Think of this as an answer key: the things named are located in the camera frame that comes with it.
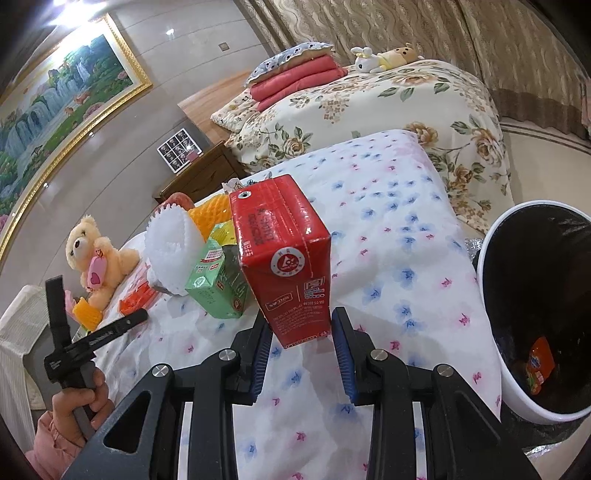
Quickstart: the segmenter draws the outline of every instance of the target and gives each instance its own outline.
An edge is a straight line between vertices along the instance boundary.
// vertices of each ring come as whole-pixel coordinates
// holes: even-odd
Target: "wooden nightstand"
[[[235,177],[243,179],[246,176],[240,162],[223,142],[220,142],[198,157],[180,174],[169,179],[154,193],[154,200],[162,203],[173,193],[182,192],[192,201],[198,202],[219,190],[223,181]]]

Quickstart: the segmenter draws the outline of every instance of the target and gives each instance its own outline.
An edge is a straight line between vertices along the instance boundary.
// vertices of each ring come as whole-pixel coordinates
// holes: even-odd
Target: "carton logo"
[[[271,258],[271,271],[278,277],[292,277],[304,269],[306,258],[297,248],[280,248]]]
[[[314,280],[307,281],[304,283],[304,298],[309,299],[321,299],[324,297],[324,277],[315,278]]]
[[[265,303],[265,307],[270,312],[271,310],[278,309],[279,307],[281,307],[281,305],[293,299],[294,297],[291,293],[285,293],[281,297],[277,297],[275,300]]]

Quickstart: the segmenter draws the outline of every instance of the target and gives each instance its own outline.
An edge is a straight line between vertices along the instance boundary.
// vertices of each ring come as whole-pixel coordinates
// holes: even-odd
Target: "wall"
[[[118,248],[142,230],[171,176],[154,146],[186,120],[177,102],[268,57],[232,0],[132,1],[109,13],[154,87],[88,138],[31,208],[0,272],[0,313],[23,285],[59,274],[82,294],[64,253],[71,228],[93,215]]]

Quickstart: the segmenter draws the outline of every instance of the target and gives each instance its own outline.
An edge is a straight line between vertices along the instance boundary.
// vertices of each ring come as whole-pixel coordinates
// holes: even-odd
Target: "wooden headboard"
[[[185,115],[207,135],[213,145],[226,141],[230,137],[230,132],[211,121],[212,113],[244,90],[244,82],[251,71],[245,70],[220,80],[179,102],[178,106]]]

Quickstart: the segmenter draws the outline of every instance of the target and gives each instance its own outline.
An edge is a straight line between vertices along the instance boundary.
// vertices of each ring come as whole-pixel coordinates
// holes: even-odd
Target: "orange snack wrapper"
[[[530,350],[530,357],[525,367],[527,383],[532,395],[540,393],[542,384],[548,380],[555,366],[548,340],[546,340],[546,337],[538,338]]]

